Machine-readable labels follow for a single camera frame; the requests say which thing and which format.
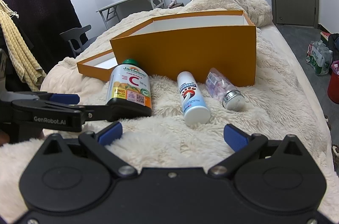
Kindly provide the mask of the Jamieson vitamin C bottle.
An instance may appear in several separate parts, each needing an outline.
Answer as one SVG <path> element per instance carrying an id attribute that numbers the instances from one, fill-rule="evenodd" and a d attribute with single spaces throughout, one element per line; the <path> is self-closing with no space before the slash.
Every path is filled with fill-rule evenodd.
<path id="1" fill-rule="evenodd" d="M 152 110 L 149 76 L 134 59 L 126 59 L 113 69 L 107 88 L 107 105 L 126 103 Z"/>

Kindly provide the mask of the orange box lid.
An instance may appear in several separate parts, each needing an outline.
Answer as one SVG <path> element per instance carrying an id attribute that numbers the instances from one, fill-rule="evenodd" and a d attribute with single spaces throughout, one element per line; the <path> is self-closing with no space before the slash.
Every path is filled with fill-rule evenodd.
<path id="1" fill-rule="evenodd" d="M 97 55 L 77 62 L 80 74 L 107 82 L 113 69 L 118 65 L 112 50 L 101 52 Z"/>

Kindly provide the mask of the white foot spray bottle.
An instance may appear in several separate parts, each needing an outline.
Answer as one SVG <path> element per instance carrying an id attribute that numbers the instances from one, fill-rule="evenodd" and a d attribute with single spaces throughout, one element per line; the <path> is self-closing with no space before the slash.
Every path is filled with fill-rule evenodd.
<path id="1" fill-rule="evenodd" d="M 177 83 L 186 125 L 208 123 L 210 111 L 192 73 L 188 71 L 181 72 L 177 76 Z"/>

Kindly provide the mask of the clear jar of tablets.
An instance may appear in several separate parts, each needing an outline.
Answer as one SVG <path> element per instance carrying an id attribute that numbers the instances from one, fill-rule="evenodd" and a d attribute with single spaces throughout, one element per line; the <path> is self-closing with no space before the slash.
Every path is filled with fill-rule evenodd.
<path id="1" fill-rule="evenodd" d="M 207 78 L 208 93 L 227 110 L 241 111 L 245 106 L 245 98 L 224 75 L 216 68 L 211 68 Z"/>

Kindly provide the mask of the large orange cardboard box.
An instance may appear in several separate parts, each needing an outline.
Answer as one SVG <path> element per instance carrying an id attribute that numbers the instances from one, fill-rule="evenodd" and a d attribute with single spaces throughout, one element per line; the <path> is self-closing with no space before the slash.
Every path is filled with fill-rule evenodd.
<path id="1" fill-rule="evenodd" d="M 256 76 L 256 26 L 242 10 L 152 17 L 110 40 L 118 63 L 134 59 L 148 75 L 175 81 L 189 71 L 203 83 L 216 68 L 235 86 Z"/>

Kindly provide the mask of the white fluffy fur rug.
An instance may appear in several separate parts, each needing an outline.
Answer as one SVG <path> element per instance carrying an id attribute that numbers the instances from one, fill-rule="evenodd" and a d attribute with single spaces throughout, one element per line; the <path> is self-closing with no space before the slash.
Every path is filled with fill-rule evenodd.
<path id="1" fill-rule="evenodd" d="M 204 93 L 211 111 L 205 125 L 188 127 L 182 116 L 178 86 L 175 82 L 151 79 L 153 115 L 125 120 L 123 137 L 109 151 L 140 170 L 142 167 L 203 167 L 208 169 L 232 149 L 224 142 L 223 129 L 233 124 L 243 131 L 261 133 L 272 140 L 297 135 L 320 166 L 327 182 L 320 211 L 338 221 L 338 176 L 328 151 L 330 133 L 316 121 L 310 104 L 293 77 L 260 77 L 258 84 L 244 87 L 246 105 L 241 112 L 224 109 Z"/>

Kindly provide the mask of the yellow striped hanging towel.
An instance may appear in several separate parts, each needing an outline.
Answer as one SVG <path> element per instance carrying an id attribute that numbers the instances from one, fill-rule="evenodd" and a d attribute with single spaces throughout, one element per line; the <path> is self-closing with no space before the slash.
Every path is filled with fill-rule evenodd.
<path id="1" fill-rule="evenodd" d="M 11 63 L 21 82 L 25 82 L 31 90 L 39 91 L 47 75 L 29 50 L 12 17 L 18 17 L 17 12 L 1 0 L 1 29 Z"/>

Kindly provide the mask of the dark grey chair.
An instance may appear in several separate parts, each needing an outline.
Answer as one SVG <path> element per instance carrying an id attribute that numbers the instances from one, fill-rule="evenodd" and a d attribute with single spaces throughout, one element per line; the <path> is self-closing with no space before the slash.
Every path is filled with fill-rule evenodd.
<path id="1" fill-rule="evenodd" d="M 86 50 L 95 40 L 97 36 L 87 39 L 84 43 L 81 41 L 81 36 L 86 35 L 86 32 L 91 30 L 91 25 L 87 25 L 81 28 L 72 28 L 60 34 L 60 37 L 71 47 L 72 54 L 74 58 L 80 55 L 84 50 Z M 78 48 L 75 49 L 72 41 L 75 41 L 78 44 Z"/>

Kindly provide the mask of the beige plush blanket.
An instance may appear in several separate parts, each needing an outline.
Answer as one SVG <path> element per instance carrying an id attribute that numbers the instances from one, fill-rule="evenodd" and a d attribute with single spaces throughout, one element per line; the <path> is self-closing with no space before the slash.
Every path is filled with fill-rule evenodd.
<path id="1" fill-rule="evenodd" d="M 287 63 L 283 70 L 290 70 L 308 98 L 314 91 L 292 49 L 276 26 L 272 23 L 272 10 L 266 0 L 192 0 L 184 7 L 175 9 L 154 9 L 130 14 L 117 25 L 103 32 L 88 49 L 77 58 L 66 57 L 59 62 L 44 79 L 42 91 L 52 93 L 75 93 L 85 98 L 102 90 L 103 82 L 95 78 L 86 78 L 78 72 L 77 62 L 109 49 L 109 40 L 123 31 L 151 17 L 166 16 L 186 12 L 206 10 L 243 10 L 257 26 L 260 38 L 265 38 L 274 46 L 275 51 Z"/>

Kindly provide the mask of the grey folding table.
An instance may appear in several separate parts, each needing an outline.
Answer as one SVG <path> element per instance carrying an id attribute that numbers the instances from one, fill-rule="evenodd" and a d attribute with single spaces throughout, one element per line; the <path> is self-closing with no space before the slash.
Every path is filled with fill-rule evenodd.
<path id="1" fill-rule="evenodd" d="M 128 13 L 165 8 L 165 6 L 165 0 L 118 0 L 100 8 L 97 13 L 100 14 L 106 29 L 109 29 L 112 20 L 120 22 Z"/>

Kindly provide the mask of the red bucket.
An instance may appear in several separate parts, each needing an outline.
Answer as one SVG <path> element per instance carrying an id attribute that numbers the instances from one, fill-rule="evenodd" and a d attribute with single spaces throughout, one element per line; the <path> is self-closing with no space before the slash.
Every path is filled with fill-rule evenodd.
<path id="1" fill-rule="evenodd" d="M 328 97 L 331 101 L 339 104 L 339 72 L 338 72 L 339 61 L 336 60 L 331 65 L 332 74 L 328 85 Z"/>

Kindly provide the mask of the pack of water bottles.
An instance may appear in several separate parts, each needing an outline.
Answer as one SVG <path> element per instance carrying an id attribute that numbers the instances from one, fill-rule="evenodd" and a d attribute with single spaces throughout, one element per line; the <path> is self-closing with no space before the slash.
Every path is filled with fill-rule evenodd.
<path id="1" fill-rule="evenodd" d="M 312 66 L 316 75 L 326 75 L 329 72 L 332 59 L 332 50 L 330 50 L 322 40 L 310 42 L 306 54 L 306 63 Z"/>

